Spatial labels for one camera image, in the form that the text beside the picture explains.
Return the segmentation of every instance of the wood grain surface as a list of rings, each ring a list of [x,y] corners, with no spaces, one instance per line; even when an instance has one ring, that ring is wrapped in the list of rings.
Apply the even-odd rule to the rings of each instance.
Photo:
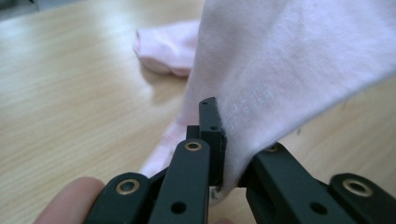
[[[186,79],[142,68],[135,30],[199,19],[203,1],[83,1],[0,23],[0,223],[32,223],[80,176],[136,172],[181,105]],[[283,143],[318,179],[372,179],[396,195],[396,78]],[[254,223],[244,190],[209,220]]]

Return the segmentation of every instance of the fingertip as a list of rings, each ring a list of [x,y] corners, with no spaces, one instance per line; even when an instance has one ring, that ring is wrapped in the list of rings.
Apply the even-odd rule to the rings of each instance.
[[[230,219],[224,217],[224,218],[219,219],[219,220],[217,220],[215,222],[211,222],[210,224],[233,224],[233,222],[231,222]]]
[[[82,223],[105,184],[93,177],[80,177],[61,190],[35,224]]]

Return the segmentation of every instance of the pink fabric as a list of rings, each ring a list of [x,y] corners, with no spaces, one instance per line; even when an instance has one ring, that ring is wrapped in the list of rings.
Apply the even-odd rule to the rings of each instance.
[[[255,153],[396,74],[395,36],[395,1],[207,1],[183,107],[141,173],[168,164],[215,96],[228,137],[224,186],[211,193],[221,199]]]
[[[158,74],[186,77],[194,60],[198,26],[198,21],[185,21],[138,30],[134,51],[147,69]]]

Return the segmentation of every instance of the black plastic part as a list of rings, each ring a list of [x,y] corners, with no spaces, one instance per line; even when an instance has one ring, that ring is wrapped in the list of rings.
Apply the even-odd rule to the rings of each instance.
[[[143,203],[142,209],[140,210],[139,222],[136,223],[148,223],[149,217],[151,216],[151,211],[154,207],[154,204],[158,198],[158,194],[161,189],[161,185],[163,184],[163,180],[166,176],[166,169],[163,169],[158,174],[154,175],[149,179],[149,190],[146,196],[146,200]]]
[[[257,223],[355,223],[279,143],[258,153],[247,171],[241,185],[247,184],[247,200],[259,217]]]
[[[199,128],[199,138],[210,145],[209,184],[220,189],[227,139],[222,128],[216,98],[207,98],[199,104]]]
[[[396,223],[396,200],[364,177],[335,175],[329,192],[358,223]]]
[[[177,145],[148,223],[207,222],[209,157],[210,147],[200,139]]]
[[[186,139],[199,138],[199,126],[189,125],[187,126]]]
[[[123,180],[136,180],[136,191],[129,194],[119,194],[117,185]],[[118,175],[102,190],[96,199],[85,224],[124,224],[142,223],[140,211],[149,192],[149,180],[140,174],[127,173]]]

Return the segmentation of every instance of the pink sock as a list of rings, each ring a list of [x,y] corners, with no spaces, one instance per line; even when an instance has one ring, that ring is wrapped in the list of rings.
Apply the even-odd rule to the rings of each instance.
[[[207,1],[183,107],[141,173],[168,164],[215,96],[228,137],[220,199],[254,154],[396,74],[395,36],[393,1]]]
[[[134,51],[147,69],[186,77],[194,61],[198,26],[198,21],[186,21],[138,30]]]

